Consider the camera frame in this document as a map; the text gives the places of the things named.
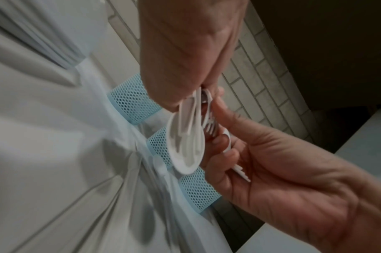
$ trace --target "hand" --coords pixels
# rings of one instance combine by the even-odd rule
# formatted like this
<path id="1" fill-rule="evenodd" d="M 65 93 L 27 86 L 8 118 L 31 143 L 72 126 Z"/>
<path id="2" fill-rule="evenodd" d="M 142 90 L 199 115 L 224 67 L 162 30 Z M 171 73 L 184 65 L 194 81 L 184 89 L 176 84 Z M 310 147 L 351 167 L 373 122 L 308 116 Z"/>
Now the hand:
<path id="1" fill-rule="evenodd" d="M 208 142 L 202 164 L 223 197 L 319 250 L 369 251 L 381 224 L 381 190 L 373 190 L 378 181 L 308 142 L 239 117 L 221 99 L 213 113 L 234 135 L 226 153 L 226 136 Z M 230 170 L 235 164 L 251 183 Z"/>
<path id="2" fill-rule="evenodd" d="M 149 96 L 170 111 L 199 86 L 217 95 L 247 0 L 139 0 L 140 72 Z"/>

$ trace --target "forearm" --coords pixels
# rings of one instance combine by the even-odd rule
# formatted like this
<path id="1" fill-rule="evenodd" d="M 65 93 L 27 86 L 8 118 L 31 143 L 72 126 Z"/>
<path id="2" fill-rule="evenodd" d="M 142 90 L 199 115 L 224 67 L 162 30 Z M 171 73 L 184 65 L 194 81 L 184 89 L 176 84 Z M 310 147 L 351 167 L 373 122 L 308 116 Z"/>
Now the forearm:
<path id="1" fill-rule="evenodd" d="M 334 245 L 336 253 L 381 252 L 381 182 L 366 176 L 366 184 L 355 189 L 359 197 L 356 216 Z"/>

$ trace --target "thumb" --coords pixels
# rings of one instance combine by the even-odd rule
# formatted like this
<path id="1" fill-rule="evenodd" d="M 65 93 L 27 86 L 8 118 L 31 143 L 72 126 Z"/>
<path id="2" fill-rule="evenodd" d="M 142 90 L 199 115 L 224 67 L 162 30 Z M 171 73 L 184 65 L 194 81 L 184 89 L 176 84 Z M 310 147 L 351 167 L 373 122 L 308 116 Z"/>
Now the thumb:
<path id="1" fill-rule="evenodd" d="M 211 106 L 217 122 L 248 144 L 262 143 L 264 137 L 275 132 L 273 128 L 263 126 L 229 110 L 221 98 L 214 99 Z"/>

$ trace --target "fingernail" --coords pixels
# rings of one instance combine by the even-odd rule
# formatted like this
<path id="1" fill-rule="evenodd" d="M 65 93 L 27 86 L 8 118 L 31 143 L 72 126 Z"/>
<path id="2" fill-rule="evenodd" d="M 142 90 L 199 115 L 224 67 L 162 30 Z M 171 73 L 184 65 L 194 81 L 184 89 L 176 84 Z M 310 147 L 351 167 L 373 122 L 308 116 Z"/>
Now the fingernail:
<path id="1" fill-rule="evenodd" d="M 230 149 L 230 150 L 228 150 L 227 152 L 224 153 L 225 157 L 231 157 L 233 155 L 235 155 L 235 150 L 233 150 L 233 149 Z"/>
<path id="2" fill-rule="evenodd" d="M 211 143 L 219 144 L 222 141 L 222 139 L 223 139 L 223 137 L 221 135 L 217 136 Z"/>
<path id="3" fill-rule="evenodd" d="M 220 97 L 217 97 L 216 98 L 217 100 L 217 104 L 221 107 L 221 108 L 224 108 L 224 109 L 227 109 L 228 106 L 225 104 L 224 100 Z"/>

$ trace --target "blue mesh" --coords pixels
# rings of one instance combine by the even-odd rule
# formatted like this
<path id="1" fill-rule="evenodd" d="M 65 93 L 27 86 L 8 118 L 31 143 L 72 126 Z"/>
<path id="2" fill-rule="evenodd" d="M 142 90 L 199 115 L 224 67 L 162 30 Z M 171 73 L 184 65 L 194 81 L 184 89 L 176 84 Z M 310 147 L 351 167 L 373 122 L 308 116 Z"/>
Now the blue mesh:
<path id="1" fill-rule="evenodd" d="M 221 195 L 206 182 L 204 179 L 204 171 L 200 167 L 198 167 L 194 173 L 181 177 L 179 186 L 185 198 L 198 213 L 201 213 L 221 197 Z"/>
<path id="2" fill-rule="evenodd" d="M 146 145 L 152 155 L 159 155 L 163 158 L 167 169 L 170 169 L 173 166 L 170 155 L 168 154 L 167 142 L 165 141 L 165 128 L 160 129 L 148 138 Z"/>
<path id="3" fill-rule="evenodd" d="M 114 88 L 107 97 L 117 111 L 132 125 L 141 123 L 161 109 L 148 96 L 140 74 L 134 75 Z"/>

